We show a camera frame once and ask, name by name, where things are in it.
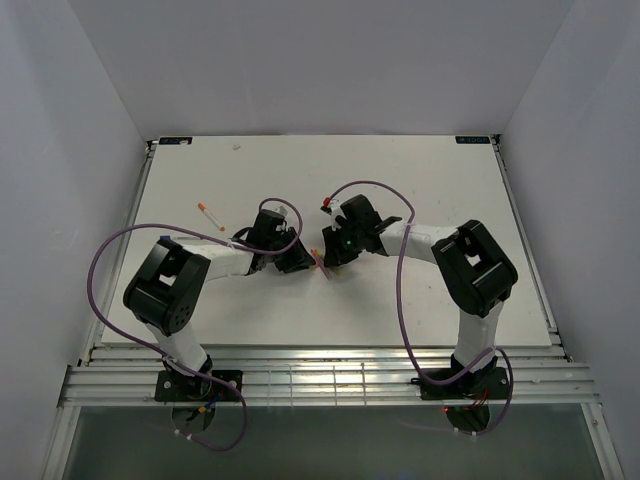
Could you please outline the yellow pen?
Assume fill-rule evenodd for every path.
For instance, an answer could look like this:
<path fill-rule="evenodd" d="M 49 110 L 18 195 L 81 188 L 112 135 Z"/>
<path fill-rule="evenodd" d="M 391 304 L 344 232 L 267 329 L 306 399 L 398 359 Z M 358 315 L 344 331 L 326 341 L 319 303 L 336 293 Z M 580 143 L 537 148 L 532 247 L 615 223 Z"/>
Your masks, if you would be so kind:
<path fill-rule="evenodd" d="M 311 256 L 315 261 L 315 267 L 323 273 L 326 279 L 332 280 L 334 278 L 339 278 L 342 275 L 342 272 L 338 267 L 328 267 L 325 265 L 325 257 L 320 251 L 312 249 Z"/>

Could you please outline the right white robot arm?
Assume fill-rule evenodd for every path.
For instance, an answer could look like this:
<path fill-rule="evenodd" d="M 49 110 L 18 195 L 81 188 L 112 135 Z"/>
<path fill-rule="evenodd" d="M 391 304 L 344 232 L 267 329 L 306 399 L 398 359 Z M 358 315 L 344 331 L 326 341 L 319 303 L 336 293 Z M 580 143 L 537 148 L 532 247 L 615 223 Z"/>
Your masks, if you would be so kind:
<path fill-rule="evenodd" d="M 345 202 L 324 200 L 331 217 L 322 230 L 324 266 L 337 268 L 363 252 L 397 259 L 395 299 L 401 337 L 412 363 L 414 355 L 402 301 L 402 272 L 407 258 L 435 265 L 459 311 L 458 337 L 449 373 L 419 376 L 430 385 L 452 384 L 464 397 L 474 397 L 488 384 L 484 368 L 495 360 L 497 323 L 518 273 L 483 223 L 469 220 L 459 227 L 420 225 L 398 216 L 386 219 L 364 195 Z"/>

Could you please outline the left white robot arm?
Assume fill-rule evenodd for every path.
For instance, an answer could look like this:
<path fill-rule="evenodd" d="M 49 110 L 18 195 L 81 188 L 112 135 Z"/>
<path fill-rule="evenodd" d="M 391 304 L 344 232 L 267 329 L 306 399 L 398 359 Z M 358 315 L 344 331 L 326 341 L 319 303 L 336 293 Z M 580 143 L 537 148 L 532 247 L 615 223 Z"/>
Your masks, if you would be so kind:
<path fill-rule="evenodd" d="M 221 245 L 158 240 L 129 282 L 124 306 L 153 334 L 188 398 L 201 399 L 212 387 L 209 356 L 190 326 L 204 284 L 252 275 L 269 264 L 290 274 L 315 261 L 283 214 L 261 209 L 251 227 Z"/>

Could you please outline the pink pen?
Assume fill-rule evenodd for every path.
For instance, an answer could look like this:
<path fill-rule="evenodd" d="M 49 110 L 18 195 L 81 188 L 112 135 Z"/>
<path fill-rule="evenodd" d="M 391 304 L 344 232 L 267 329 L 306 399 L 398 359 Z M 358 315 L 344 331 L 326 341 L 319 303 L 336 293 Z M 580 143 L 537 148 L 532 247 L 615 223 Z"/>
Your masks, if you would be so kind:
<path fill-rule="evenodd" d="M 314 261 L 316 263 L 316 267 L 323 273 L 325 278 L 327 280 L 331 280 L 332 279 L 332 273 L 331 273 L 331 270 L 325 265 L 324 256 L 322 255 L 322 253 L 317 249 L 312 249 L 311 250 L 311 256 L 314 258 Z"/>

